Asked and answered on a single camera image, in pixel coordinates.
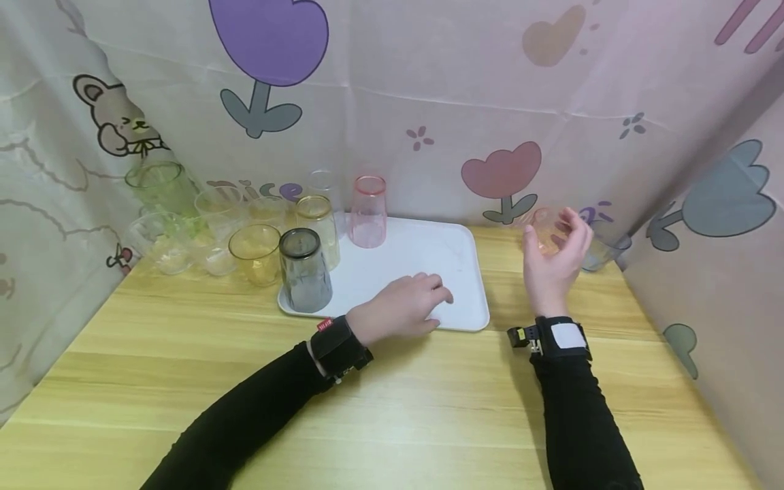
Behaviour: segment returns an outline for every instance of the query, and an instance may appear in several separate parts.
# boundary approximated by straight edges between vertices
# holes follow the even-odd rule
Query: white tag
[[[573,323],[559,323],[558,325],[553,325],[550,327],[550,331],[553,333],[553,338],[555,338],[555,343],[561,349],[573,349],[575,347],[585,347],[586,340],[583,338],[583,334],[580,333],[580,329],[577,325]]]

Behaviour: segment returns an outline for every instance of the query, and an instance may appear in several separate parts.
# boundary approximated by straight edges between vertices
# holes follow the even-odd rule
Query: cartoon bear
[[[138,154],[146,157],[151,150],[169,147],[161,135],[144,120],[144,113],[128,99],[122,83],[108,85],[88,74],[74,78],[74,91],[90,106],[98,127],[98,144],[116,157]]]

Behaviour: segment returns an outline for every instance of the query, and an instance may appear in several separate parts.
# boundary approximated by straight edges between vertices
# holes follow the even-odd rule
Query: left hand
[[[365,347],[391,336],[423,336],[439,326],[427,317],[446,301],[454,303],[438,274],[418,273],[389,283],[367,303],[351,308],[346,320]]]

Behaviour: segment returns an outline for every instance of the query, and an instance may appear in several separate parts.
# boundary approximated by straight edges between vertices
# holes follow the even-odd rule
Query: gray cup
[[[586,258],[583,260],[583,270],[585,271],[596,272],[600,270],[632,246],[632,239],[629,238],[629,235],[620,232],[613,223],[595,220],[590,224],[590,227],[593,228],[593,241],[588,248]]]

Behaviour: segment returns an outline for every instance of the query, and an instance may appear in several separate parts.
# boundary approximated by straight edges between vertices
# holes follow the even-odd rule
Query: black wristband
[[[585,340],[586,343],[585,347],[570,347],[564,349],[558,345],[558,342],[556,342],[555,336],[553,335],[553,326],[560,325],[563,323],[571,323],[573,325],[577,325],[577,329],[580,331],[580,335],[583,336],[583,340]],[[572,320],[570,317],[551,317],[551,318],[537,317],[536,327],[539,330],[539,342],[542,345],[541,351],[543,357],[555,359],[555,358],[566,358],[572,356],[583,356],[583,357],[587,357],[589,361],[593,360],[590,355],[590,349],[588,348],[588,339],[586,339],[586,334],[583,331],[583,326],[577,323],[576,321]]]
[[[339,382],[352,368],[362,369],[373,354],[354,336],[346,317],[332,319],[331,325],[310,338],[313,356],[327,373]]]
[[[558,342],[553,335],[553,326],[571,323],[577,325],[580,335],[585,340],[585,347],[569,347],[562,349],[558,346]],[[532,355],[540,356],[546,359],[558,359],[574,356],[583,356],[592,361],[590,349],[588,348],[588,339],[583,331],[583,326],[572,320],[570,317],[537,317],[536,324],[526,328],[510,328],[506,331],[509,336],[509,341],[513,348],[532,346]]]

